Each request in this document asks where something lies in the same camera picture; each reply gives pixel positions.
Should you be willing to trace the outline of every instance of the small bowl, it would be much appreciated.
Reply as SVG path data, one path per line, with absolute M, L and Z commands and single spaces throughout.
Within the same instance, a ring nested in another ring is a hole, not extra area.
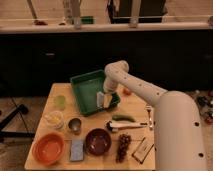
M 52 111 L 44 115 L 46 123 L 48 126 L 54 129 L 60 129 L 64 125 L 63 114 L 60 111 Z
M 85 139 L 86 151 L 100 156 L 109 151 L 111 147 L 111 137 L 107 131 L 101 128 L 91 130 Z
M 32 154 L 36 161 L 48 166 L 62 157 L 64 146 L 64 138 L 53 132 L 44 135 L 34 144 Z

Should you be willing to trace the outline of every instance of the fork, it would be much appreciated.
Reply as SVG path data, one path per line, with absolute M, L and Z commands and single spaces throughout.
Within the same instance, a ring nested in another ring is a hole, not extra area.
M 148 117 L 149 117 L 149 130 L 152 131 L 153 130 L 153 122 L 152 122 L 152 117 L 151 117 L 151 111 L 152 111 L 152 107 L 149 104 L 146 104 L 146 111 L 148 113 Z

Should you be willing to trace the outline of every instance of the cup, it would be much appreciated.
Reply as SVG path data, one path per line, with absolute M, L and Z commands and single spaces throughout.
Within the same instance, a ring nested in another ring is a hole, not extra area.
M 60 129 L 64 125 L 63 114 L 60 111 L 53 111 L 44 115 L 48 126 L 54 129 Z
M 66 98 L 63 95 L 58 95 L 54 98 L 54 104 L 58 110 L 64 110 L 66 107 Z
M 81 133 L 81 120 L 79 118 L 73 118 L 69 121 L 68 127 L 72 133 L 79 135 Z

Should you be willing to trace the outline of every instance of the green plastic bin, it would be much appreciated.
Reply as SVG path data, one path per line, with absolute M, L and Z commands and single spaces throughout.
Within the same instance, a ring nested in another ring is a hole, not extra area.
M 103 92 L 104 80 L 105 73 L 103 70 L 97 70 L 70 78 L 78 108 L 82 115 L 89 116 L 104 110 L 104 108 L 97 107 L 97 92 Z M 112 101 L 109 108 L 116 107 L 119 102 L 120 97 L 118 94 L 112 94 Z

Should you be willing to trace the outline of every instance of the glass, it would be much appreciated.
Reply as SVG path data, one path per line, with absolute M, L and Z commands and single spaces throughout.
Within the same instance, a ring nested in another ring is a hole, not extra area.
M 66 98 L 63 95 L 58 95 L 54 98 L 54 105 L 58 110 L 64 110 L 66 108 Z
M 64 125 L 63 114 L 60 111 L 53 111 L 44 115 L 48 126 L 54 129 L 60 129 Z

